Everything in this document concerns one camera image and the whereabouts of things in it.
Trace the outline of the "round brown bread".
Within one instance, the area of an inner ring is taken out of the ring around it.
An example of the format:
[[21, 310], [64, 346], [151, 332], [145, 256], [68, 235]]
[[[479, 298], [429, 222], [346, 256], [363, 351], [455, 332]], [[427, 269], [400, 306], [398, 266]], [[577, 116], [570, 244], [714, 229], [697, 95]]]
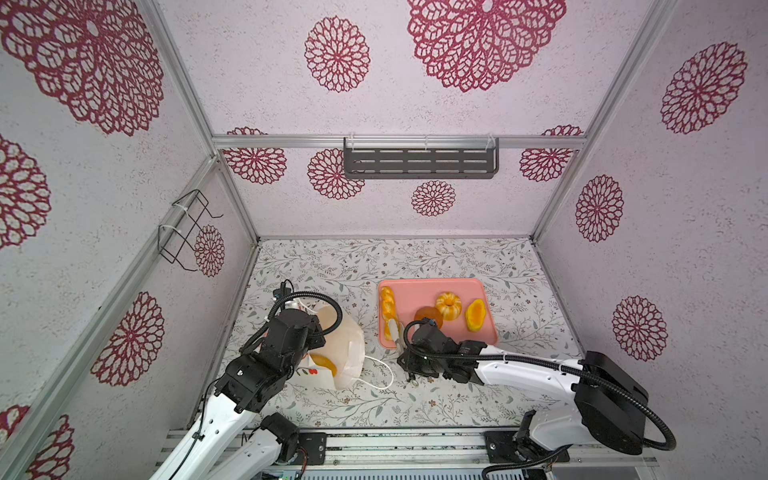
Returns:
[[442, 313], [436, 307], [421, 307], [419, 308], [413, 317], [414, 321], [430, 320], [433, 321], [438, 329], [441, 329], [444, 323]]

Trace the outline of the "steel tongs with white tips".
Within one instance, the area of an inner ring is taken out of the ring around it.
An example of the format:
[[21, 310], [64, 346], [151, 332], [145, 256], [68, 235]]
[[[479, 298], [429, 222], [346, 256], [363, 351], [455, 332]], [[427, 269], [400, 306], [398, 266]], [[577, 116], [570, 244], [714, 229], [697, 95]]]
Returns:
[[386, 320], [385, 338], [392, 344], [392, 347], [400, 351], [402, 349], [402, 325], [395, 318]]

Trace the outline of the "striped round bun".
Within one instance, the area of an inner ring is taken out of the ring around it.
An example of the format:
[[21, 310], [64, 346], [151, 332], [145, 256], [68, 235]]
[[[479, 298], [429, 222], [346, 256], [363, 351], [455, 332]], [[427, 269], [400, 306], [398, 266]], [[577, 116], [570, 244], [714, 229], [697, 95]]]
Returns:
[[444, 292], [435, 301], [435, 308], [444, 321], [454, 321], [463, 311], [461, 298], [452, 292]]

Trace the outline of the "long twisted yellow bread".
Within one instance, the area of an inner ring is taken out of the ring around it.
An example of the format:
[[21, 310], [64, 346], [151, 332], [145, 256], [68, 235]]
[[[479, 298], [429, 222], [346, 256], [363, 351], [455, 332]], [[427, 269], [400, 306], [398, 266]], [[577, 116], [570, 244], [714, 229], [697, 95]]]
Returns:
[[385, 323], [388, 323], [390, 320], [397, 320], [394, 293], [389, 286], [384, 286], [380, 290], [380, 309]]

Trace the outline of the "oval yellow bread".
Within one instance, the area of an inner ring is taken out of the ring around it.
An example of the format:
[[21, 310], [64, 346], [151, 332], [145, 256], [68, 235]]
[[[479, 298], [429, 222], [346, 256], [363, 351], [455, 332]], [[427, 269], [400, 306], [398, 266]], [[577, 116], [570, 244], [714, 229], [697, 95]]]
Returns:
[[466, 328], [470, 332], [479, 332], [485, 323], [487, 307], [482, 299], [474, 300], [465, 311]]

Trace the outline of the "white floral paper bag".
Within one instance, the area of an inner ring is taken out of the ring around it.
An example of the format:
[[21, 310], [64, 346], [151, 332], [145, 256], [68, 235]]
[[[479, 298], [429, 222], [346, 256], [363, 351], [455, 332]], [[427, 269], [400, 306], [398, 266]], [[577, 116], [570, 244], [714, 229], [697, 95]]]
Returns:
[[[379, 359], [367, 356], [365, 344], [362, 328], [351, 315], [344, 312], [340, 326], [325, 337], [323, 347], [311, 350], [301, 360], [289, 383], [330, 391], [350, 389], [357, 383], [375, 390], [388, 389], [395, 379], [391, 367]], [[333, 377], [329, 370], [315, 365], [310, 358], [311, 354], [322, 355], [331, 360], [337, 366], [337, 376]], [[366, 360], [381, 364], [389, 372], [389, 380], [384, 385], [375, 385], [362, 379]]]

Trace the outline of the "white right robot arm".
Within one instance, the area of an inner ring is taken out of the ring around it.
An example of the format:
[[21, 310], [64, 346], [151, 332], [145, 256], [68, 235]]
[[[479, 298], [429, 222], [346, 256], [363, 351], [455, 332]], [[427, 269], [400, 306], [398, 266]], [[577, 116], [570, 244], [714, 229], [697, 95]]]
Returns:
[[397, 363], [411, 380], [507, 386], [553, 399], [554, 410], [529, 411], [520, 422], [516, 443], [526, 455], [577, 444], [628, 455], [644, 449], [647, 390], [602, 353], [560, 361], [513, 354], [482, 341], [456, 342], [431, 320], [410, 323], [404, 336]]

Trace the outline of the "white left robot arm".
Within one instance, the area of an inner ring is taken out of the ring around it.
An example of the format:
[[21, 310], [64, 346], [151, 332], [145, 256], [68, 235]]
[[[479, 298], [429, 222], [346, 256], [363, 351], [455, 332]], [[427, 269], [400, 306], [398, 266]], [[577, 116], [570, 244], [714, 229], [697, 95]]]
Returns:
[[282, 391], [308, 351], [324, 344], [317, 316], [288, 308], [271, 317], [213, 382], [198, 419], [152, 477], [202, 479], [237, 433]]

